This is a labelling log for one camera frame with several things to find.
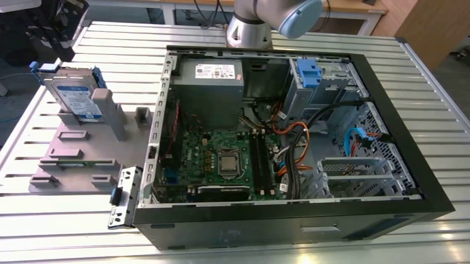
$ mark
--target metal bracket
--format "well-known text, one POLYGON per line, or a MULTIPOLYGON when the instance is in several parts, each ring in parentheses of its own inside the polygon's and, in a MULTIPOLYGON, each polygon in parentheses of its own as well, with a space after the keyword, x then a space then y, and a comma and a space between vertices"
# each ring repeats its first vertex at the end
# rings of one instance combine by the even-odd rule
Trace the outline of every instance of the metal bracket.
POLYGON ((137 205, 140 180, 140 167, 136 166, 121 170, 117 187, 110 194, 109 203, 112 208, 108 229, 134 228, 132 220, 137 205))

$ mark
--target side panel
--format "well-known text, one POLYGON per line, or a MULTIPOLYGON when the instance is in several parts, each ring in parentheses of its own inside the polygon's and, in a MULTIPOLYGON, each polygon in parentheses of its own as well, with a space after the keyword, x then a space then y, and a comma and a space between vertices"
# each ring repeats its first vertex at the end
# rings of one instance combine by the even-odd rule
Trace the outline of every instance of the side panel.
POLYGON ((396 216, 381 214, 249 221, 137 224, 136 227, 157 249, 168 250, 372 239, 416 219, 416 215, 396 216))

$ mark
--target white label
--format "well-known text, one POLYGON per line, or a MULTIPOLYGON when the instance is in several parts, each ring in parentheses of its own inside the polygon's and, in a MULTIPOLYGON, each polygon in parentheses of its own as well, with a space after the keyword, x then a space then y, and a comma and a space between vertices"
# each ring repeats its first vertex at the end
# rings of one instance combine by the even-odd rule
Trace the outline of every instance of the white label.
POLYGON ((57 86, 57 90, 74 115, 84 119, 97 119, 101 117, 101 111, 93 101, 90 101, 90 92, 88 87, 57 86))
POLYGON ((279 191, 281 191, 281 192, 284 192, 284 193, 287 193, 287 188, 288 188, 288 185, 287 184, 280 184, 279 185, 279 191))
POLYGON ((235 65, 197 64, 196 79, 235 79, 235 65))
POLYGON ((277 116, 280 117, 281 120, 284 120, 287 117, 287 115, 281 111, 279 111, 277 116))

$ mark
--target metal slatted table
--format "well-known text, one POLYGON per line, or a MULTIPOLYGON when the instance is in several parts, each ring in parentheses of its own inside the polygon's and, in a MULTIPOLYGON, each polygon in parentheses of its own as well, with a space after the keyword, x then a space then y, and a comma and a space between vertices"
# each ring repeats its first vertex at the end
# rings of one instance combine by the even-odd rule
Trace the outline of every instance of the metal slatted table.
MULTIPOLYGON (((470 261, 470 126, 405 44, 385 37, 307 34, 275 48, 365 55, 456 212, 372 241, 158 252, 137 229, 106 230, 108 195, 40 196, 29 176, 60 119, 40 87, 0 152, 0 261, 125 263, 454 263, 470 261)), ((219 29, 94 22, 68 66, 102 71, 125 111, 153 106, 166 45, 224 46, 219 29)))

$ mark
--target blue hard drive label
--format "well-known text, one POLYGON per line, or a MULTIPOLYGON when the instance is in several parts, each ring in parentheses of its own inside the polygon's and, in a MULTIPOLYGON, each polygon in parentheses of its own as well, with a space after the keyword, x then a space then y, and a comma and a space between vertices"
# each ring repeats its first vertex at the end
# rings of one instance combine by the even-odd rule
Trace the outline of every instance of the blue hard drive label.
POLYGON ((90 91, 85 86, 57 86, 61 98, 73 114, 84 119, 97 119, 101 111, 90 100, 90 91))

